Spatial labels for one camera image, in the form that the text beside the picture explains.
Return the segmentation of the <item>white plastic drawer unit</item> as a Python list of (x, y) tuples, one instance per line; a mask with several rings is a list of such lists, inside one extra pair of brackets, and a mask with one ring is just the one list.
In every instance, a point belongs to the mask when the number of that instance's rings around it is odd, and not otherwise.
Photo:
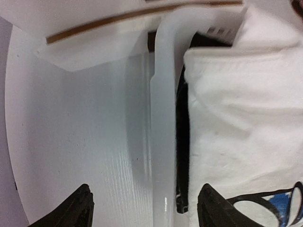
[(3, 0), (0, 15), (37, 40), (33, 54), (78, 71), (147, 51), (147, 34), (183, 7), (237, 11), (241, 0)]

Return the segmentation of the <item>white perforated plastic basket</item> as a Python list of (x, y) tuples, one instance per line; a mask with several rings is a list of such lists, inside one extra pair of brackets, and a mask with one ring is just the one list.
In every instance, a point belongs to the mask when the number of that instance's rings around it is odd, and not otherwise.
[(160, 23), (155, 37), (151, 93), (151, 174), (153, 224), (174, 225), (176, 190), (176, 91), (183, 57), (196, 32), (232, 42), (243, 6), (182, 7)]

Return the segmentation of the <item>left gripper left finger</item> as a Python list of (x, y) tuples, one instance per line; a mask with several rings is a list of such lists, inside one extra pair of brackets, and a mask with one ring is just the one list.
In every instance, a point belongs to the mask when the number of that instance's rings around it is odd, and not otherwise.
[(91, 227), (93, 221), (93, 193), (82, 184), (52, 212), (31, 227)]

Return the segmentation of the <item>white blue print t-shirt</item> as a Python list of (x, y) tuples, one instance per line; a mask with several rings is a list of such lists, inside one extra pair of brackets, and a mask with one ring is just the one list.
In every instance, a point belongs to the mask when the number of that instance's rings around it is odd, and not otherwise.
[(188, 220), (206, 226), (198, 208), (217, 192), (223, 227), (303, 224), (303, 37), (254, 6), (245, 10), (231, 48), (184, 55), (190, 162)]

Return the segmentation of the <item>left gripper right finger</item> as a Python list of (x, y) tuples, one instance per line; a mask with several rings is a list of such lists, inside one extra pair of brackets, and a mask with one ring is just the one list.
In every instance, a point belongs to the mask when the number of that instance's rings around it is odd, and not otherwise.
[(236, 210), (210, 184), (203, 185), (197, 203), (201, 227), (259, 227), (260, 224)]

